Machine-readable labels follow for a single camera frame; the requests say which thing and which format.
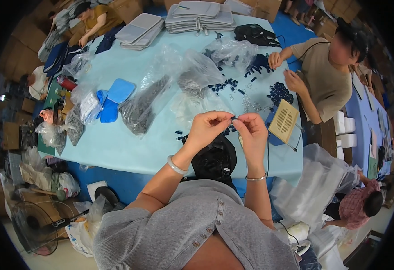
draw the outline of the silver bracelet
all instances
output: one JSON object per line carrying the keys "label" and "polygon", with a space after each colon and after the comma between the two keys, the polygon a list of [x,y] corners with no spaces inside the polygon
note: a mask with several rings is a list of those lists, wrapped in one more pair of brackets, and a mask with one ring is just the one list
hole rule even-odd
{"label": "silver bracelet", "polygon": [[180,175],[185,175],[185,174],[187,174],[187,173],[188,173],[188,170],[184,171],[184,170],[180,169],[178,166],[176,166],[176,165],[173,163],[173,161],[172,161],[172,156],[173,156],[173,155],[169,155],[169,156],[167,157],[167,164],[168,164],[175,172],[177,172],[178,174],[180,174]]}
{"label": "silver bracelet", "polygon": [[260,177],[260,178],[248,178],[248,176],[245,176],[245,179],[247,181],[260,181],[260,180],[266,179],[266,173],[263,177]]}

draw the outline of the gray cardigan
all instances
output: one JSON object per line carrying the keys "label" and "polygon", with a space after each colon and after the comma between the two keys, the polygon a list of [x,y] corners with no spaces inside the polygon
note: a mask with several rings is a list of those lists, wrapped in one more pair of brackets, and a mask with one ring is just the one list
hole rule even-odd
{"label": "gray cardigan", "polygon": [[101,270],[179,270],[215,230],[246,270],[299,269],[286,239],[244,207],[231,187],[209,179],[180,183],[153,214],[141,208],[105,214],[94,257]]}

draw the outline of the blue floor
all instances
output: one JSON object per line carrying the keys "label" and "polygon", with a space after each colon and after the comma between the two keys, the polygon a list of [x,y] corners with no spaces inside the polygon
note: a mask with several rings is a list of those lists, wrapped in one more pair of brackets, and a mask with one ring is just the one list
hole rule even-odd
{"label": "blue floor", "polygon": [[[145,10],[147,13],[156,14],[159,16],[166,16],[167,12],[164,7],[150,7]],[[284,36],[286,46],[291,46],[296,43],[304,42],[310,38],[315,38],[316,35],[305,29],[303,25],[297,26],[287,15],[278,12],[272,28],[276,35]],[[284,48],[283,38],[278,38],[281,46]],[[288,59],[288,63],[296,60],[293,56]],[[300,63],[295,62],[289,65],[291,70],[300,69]],[[94,167],[83,172],[79,169],[79,164],[75,162],[68,162],[70,173],[80,183],[81,194],[79,199],[81,201],[90,201],[88,190],[86,186],[98,181],[107,181],[108,186],[111,187],[118,195],[119,200],[125,204],[129,204],[135,200],[138,193],[143,189],[146,183],[151,179],[151,175],[140,175],[126,171],[114,171],[100,167]],[[268,190],[272,189],[273,178],[267,179]],[[243,197],[246,189],[245,179],[233,179],[233,184],[236,186],[239,196]]]}

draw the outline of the woman in mustard shirt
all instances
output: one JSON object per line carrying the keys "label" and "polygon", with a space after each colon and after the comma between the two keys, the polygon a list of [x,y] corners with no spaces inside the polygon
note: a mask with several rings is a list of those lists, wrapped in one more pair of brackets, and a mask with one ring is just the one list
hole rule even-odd
{"label": "woman in mustard shirt", "polygon": [[89,37],[94,34],[101,36],[110,31],[114,26],[120,24],[125,25],[119,15],[106,5],[98,5],[90,8],[90,2],[84,2],[75,8],[74,15],[85,24],[86,32],[78,42],[81,47],[84,47]]}

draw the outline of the red thermos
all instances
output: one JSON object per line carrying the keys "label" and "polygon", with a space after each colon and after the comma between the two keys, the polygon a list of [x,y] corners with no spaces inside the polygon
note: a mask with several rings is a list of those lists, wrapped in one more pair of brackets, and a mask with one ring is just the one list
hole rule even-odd
{"label": "red thermos", "polygon": [[64,75],[59,75],[56,79],[56,82],[63,88],[68,91],[72,91],[77,84],[71,81],[69,78],[66,78]]}

